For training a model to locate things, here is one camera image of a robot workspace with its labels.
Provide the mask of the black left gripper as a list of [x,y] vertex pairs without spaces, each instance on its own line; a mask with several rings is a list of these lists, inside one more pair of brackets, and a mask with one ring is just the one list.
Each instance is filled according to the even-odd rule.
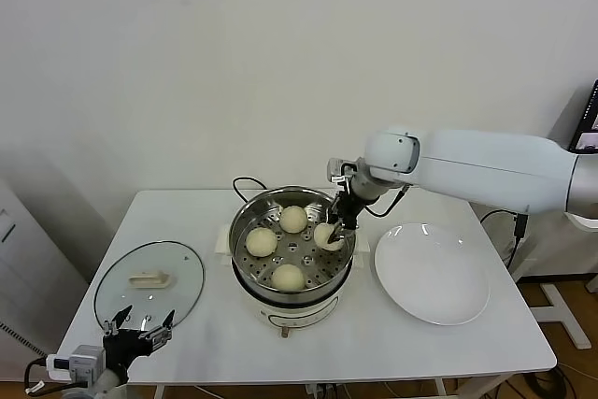
[[174,309],[168,313],[161,325],[151,330],[120,330],[132,308],[133,306],[129,305],[118,311],[111,320],[104,320],[102,325],[106,368],[113,372],[119,381],[129,379],[128,369],[136,358],[150,356],[153,349],[163,347],[172,338]]

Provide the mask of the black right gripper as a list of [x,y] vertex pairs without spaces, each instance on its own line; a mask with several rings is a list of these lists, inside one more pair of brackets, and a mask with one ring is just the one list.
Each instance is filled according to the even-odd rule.
[[358,216],[363,211],[363,199],[354,192],[341,191],[326,212],[326,222],[332,226],[330,238],[336,241],[350,239],[358,225]]

